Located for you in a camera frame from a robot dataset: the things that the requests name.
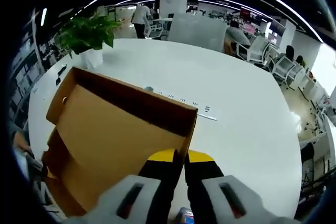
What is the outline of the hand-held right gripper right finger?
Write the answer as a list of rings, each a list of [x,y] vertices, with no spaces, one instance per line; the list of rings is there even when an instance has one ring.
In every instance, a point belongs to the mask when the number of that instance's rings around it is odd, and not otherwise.
[[[296,223],[268,211],[261,197],[214,159],[189,150],[184,163],[187,196],[195,223]]]

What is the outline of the person's left hand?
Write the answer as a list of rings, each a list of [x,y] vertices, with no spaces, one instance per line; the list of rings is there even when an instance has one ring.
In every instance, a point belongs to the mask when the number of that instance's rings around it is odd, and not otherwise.
[[[24,135],[21,132],[15,132],[13,135],[13,146],[24,152],[30,151],[30,146],[27,144]]]

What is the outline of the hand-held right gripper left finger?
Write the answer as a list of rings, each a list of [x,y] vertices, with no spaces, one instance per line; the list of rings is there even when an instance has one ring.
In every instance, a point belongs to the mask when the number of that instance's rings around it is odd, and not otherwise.
[[[181,173],[178,151],[152,154],[138,175],[128,175],[104,192],[96,206],[64,223],[167,223]]]

